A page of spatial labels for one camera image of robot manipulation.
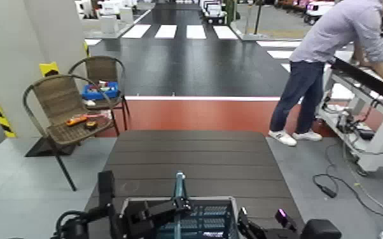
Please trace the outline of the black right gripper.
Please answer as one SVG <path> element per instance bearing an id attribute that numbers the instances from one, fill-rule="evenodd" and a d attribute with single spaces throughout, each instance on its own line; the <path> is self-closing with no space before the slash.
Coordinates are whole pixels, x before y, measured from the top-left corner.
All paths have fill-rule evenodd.
<path id="1" fill-rule="evenodd" d="M 284 229 L 256 229 L 252 232 L 249 220 L 247 217 L 247 210 L 241 207 L 238 213 L 237 227 L 240 233 L 247 239 L 299 239 L 300 236 L 296 231 L 295 221 L 283 210 L 279 209 L 275 213 L 276 221 Z"/>

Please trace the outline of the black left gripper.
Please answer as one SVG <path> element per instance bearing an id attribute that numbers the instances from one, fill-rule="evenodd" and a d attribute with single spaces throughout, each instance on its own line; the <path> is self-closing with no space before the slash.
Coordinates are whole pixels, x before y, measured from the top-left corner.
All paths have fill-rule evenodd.
<path id="1" fill-rule="evenodd" d="M 182 216 L 191 211 L 191 202 L 183 197 L 174 197 L 161 204 L 148 200 L 126 200 L 122 208 L 122 235 L 133 239 L 155 238 L 158 217 Z"/>

